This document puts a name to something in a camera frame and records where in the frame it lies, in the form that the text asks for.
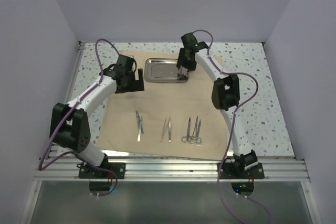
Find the steel surgical instrument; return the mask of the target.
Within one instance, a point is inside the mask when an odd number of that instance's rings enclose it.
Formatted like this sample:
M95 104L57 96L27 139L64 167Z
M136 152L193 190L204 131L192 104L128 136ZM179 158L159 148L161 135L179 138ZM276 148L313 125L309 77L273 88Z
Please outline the steel surgical instrument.
M165 132L166 132L166 130L167 130L167 128L168 128L168 125L169 125L169 120L170 120L170 119L165 118L165 121L164 121L164 124L163 124L162 133L161 133L161 139L160 139L160 142L163 141L164 134L165 134Z

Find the curved steel scissors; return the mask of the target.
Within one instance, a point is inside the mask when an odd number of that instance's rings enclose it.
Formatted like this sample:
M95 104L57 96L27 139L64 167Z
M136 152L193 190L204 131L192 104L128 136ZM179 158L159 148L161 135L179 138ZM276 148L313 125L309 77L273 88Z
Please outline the curved steel scissors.
M191 118L188 119L187 130L186 130L185 136L181 137L181 141L183 143L189 142L192 139L190 135L190 131L191 131Z

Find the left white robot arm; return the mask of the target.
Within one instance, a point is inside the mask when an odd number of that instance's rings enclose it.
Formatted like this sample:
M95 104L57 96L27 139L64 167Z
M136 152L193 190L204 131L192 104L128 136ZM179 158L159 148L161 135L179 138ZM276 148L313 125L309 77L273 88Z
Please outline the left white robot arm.
M102 70L96 80L82 94L71 101L53 107L50 140L78 155L91 164L90 171L104 178L109 165L106 155L91 141L89 118L109 96L119 93L144 91L143 70L132 57L119 55L117 62Z

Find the wide steel tweezers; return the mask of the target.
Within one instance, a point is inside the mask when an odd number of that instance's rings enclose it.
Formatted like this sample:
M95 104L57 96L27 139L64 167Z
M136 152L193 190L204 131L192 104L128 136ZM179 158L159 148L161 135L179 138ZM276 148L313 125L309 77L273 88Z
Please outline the wide steel tweezers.
M171 143L172 141L172 124L171 124L171 118L169 118L168 121L168 142Z

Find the steel scalpel handle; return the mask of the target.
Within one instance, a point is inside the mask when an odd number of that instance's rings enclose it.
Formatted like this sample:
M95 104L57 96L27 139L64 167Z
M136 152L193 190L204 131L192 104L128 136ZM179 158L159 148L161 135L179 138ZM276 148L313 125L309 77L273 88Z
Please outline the steel scalpel handle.
M141 136L143 134L143 127L142 127L142 119L138 116L138 137L137 137L137 141L140 142L141 141Z
M142 118L140 117L140 114L139 114L138 111L136 111L135 113L136 113L136 120L137 120L137 124L138 124L138 129L140 130L140 135L142 135L144 133L143 126L142 126Z

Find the steel forceps clamp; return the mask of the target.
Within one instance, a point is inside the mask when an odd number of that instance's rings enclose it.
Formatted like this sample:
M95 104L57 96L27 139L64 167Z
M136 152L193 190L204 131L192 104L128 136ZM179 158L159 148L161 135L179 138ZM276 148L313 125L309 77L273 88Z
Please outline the steel forceps clamp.
M194 144L196 142L197 125L198 125L198 116L196 117L193 133L188 138L188 143L190 144Z

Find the beige cloth wrap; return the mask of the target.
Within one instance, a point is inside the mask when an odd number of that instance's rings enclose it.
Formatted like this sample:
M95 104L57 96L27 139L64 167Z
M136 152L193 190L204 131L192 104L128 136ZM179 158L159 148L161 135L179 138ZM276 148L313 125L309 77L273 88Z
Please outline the beige cloth wrap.
M226 123L211 101L213 82L198 65L185 83L144 83L140 92L113 94L108 98L97 147L110 151L220 160L227 147ZM144 133L137 141L136 111ZM192 135L196 117L201 120L202 145L183 143L188 119ZM171 118L172 141L168 128L160 142L165 118Z

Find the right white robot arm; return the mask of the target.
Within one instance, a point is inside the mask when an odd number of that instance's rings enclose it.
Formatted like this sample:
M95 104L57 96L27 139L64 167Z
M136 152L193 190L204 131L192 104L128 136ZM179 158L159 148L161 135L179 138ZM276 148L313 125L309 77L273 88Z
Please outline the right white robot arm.
M183 47L180 49L177 67L188 72L196 70L200 65L213 82L211 100L213 106L220 111L230 129L228 147L233 148L234 161L231 171L240 178L246 178L257 166L258 159L245 133L243 124L237 116L242 105L253 99L259 89L257 80L250 74L242 72L229 73L209 54L211 45L197 41L194 33L181 37ZM256 84L255 93L244 102L240 102L239 75L252 78Z

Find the steel surgical scissors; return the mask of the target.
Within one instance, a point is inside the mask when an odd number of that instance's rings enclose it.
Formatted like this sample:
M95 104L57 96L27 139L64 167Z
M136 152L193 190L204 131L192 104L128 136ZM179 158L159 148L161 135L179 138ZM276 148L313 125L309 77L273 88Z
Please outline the steel surgical scissors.
M200 130L201 130L201 120L198 122L198 125L196 126L195 144L197 146L202 145L202 139L200 138Z

